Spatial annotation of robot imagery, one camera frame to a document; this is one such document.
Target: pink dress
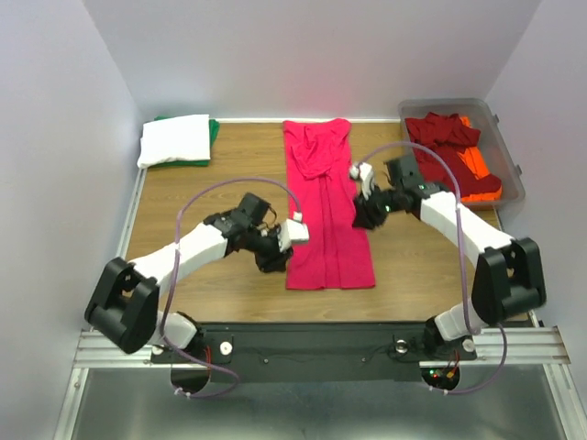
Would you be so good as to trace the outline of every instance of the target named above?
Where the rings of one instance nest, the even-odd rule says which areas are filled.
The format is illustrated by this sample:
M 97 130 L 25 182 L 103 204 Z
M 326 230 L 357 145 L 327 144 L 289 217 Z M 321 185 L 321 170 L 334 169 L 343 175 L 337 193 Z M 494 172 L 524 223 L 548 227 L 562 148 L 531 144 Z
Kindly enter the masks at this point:
M 357 185 L 349 179 L 350 122 L 286 121 L 287 184 L 299 197 L 310 242 L 296 246 L 288 289 L 360 289 L 375 285 L 369 241 L 352 227 Z M 290 200 L 290 214 L 295 209 Z

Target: plastic bin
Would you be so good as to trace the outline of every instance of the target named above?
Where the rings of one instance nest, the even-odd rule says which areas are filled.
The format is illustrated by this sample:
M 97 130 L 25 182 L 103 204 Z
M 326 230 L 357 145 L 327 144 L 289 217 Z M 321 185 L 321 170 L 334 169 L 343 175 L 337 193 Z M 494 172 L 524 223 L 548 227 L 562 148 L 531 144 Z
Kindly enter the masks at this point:
M 479 151 L 483 155 L 489 171 L 502 180 L 502 198 L 491 202 L 466 203 L 471 208 L 499 207 L 515 201 L 520 201 L 526 196 L 522 181 L 521 171 L 514 165 L 510 157 L 504 139 L 497 127 L 497 117 L 494 116 L 487 105 L 481 99 L 411 99 L 402 101 L 398 106 L 402 118 L 402 132 L 405 140 L 410 136 L 405 126 L 407 117 L 423 118 L 428 112 L 439 115 L 468 116 L 471 126 L 481 130 L 479 139 Z

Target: red cloth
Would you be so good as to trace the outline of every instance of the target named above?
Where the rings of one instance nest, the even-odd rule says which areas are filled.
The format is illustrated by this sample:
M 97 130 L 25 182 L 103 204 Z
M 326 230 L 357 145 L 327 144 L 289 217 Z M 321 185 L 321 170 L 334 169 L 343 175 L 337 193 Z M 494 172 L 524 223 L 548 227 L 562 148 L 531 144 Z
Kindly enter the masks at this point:
M 296 246 L 287 268 L 288 289 L 373 287 L 375 275 L 367 234 L 352 227 L 355 182 L 349 179 L 350 122 L 286 121 L 287 184 L 299 197 L 309 243 Z M 290 214 L 295 204 L 290 200 Z
M 479 193 L 495 193 L 501 189 L 502 181 L 498 177 L 489 174 L 477 179 L 460 158 L 459 152 L 462 153 L 465 148 L 477 145 L 481 132 L 465 126 L 459 115 L 443 116 L 428 113 L 424 119 L 407 117 L 405 124 L 412 142 L 429 147 L 447 162 L 457 178 L 461 197 Z M 442 165 L 424 151 L 415 150 L 414 154 L 420 172 L 427 181 L 443 182 L 453 192 L 455 191 L 452 180 Z

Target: robotic arm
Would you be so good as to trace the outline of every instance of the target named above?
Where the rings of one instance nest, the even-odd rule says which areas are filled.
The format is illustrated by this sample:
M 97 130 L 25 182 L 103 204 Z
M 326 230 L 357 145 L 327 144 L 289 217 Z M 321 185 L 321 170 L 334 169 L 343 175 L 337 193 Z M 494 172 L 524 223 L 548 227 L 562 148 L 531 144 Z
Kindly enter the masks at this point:
M 285 271 L 292 245 L 307 242 L 308 229 L 301 213 L 280 225 L 261 228 L 270 207 L 248 192 L 238 207 L 209 215 L 180 240 L 182 260 L 177 280 L 241 249 L 255 254 L 260 271 Z M 176 248 L 171 243 L 145 257 L 129 262 L 114 258 L 105 265 L 84 317 L 125 353 L 147 344 L 163 344 L 156 331 L 163 313 L 157 309 L 160 294 L 170 288 Z M 168 316 L 165 335 L 179 348 L 188 346 L 196 333 L 190 317 L 181 313 Z
M 434 227 L 457 245 L 455 194 L 442 185 L 426 182 L 412 155 L 385 162 L 393 188 L 382 190 L 368 163 L 354 164 L 350 178 L 360 182 L 355 198 L 355 227 L 375 229 L 387 215 L 406 211 Z M 529 312 L 546 301 L 542 263 L 537 244 L 516 240 L 488 225 L 468 208 L 460 208 L 464 253 L 475 267 L 469 298 L 472 329 L 495 325 Z M 468 335 L 463 303 L 426 322 L 425 342 L 430 349 Z

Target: folded white cloth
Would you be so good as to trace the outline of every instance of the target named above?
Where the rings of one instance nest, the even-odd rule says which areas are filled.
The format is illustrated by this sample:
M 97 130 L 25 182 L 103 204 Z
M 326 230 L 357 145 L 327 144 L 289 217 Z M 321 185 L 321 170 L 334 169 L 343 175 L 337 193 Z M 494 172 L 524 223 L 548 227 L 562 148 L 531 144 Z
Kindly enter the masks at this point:
M 208 115 L 189 115 L 143 125 L 137 166 L 176 160 L 210 160 Z

